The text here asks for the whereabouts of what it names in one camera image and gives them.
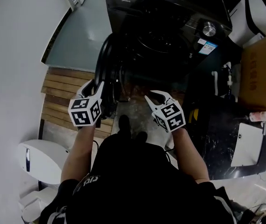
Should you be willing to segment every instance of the foot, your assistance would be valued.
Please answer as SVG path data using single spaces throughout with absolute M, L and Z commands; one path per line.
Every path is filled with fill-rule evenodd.
M 118 121 L 118 127 L 120 131 L 130 131 L 129 118 L 126 115 L 122 115 Z
M 135 138 L 136 141 L 138 142 L 141 142 L 141 143 L 145 143 L 147 141 L 147 133 L 142 131 L 140 132 L 136 138 Z

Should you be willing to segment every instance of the white panel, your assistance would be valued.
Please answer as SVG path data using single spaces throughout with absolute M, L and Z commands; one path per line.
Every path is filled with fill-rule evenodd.
M 238 167 L 257 164 L 263 137 L 262 129 L 241 123 L 231 166 Z
M 48 68 L 41 58 L 68 9 L 65 0 L 0 0 L 0 224 L 23 224 L 20 192 L 37 187 L 16 149 L 37 138 Z
M 266 34 L 266 6 L 263 0 L 249 0 L 249 5 L 254 24 Z

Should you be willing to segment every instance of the person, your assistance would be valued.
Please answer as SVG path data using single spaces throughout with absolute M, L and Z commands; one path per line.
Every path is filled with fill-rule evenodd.
M 172 132 L 176 169 L 162 147 L 131 139 L 129 118 L 107 137 L 91 169 L 95 126 L 78 131 L 64 164 L 58 194 L 40 224 L 85 222 L 236 223 L 224 189 L 209 182 L 208 169 L 185 128 Z

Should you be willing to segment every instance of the white tag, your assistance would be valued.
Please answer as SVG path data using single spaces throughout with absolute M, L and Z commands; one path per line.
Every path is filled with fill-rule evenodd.
M 201 44 L 201 45 L 204 45 L 207 41 L 206 40 L 203 40 L 203 39 L 199 39 L 198 40 L 198 43 Z

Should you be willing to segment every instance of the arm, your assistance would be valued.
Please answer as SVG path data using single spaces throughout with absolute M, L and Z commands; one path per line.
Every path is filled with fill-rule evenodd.
M 85 126 L 78 131 L 75 143 L 64 163 L 61 182 L 68 179 L 81 181 L 90 172 L 94 129 L 95 125 Z
M 197 152 L 187 130 L 179 128 L 172 134 L 179 170 L 191 175 L 197 183 L 209 182 L 207 165 Z

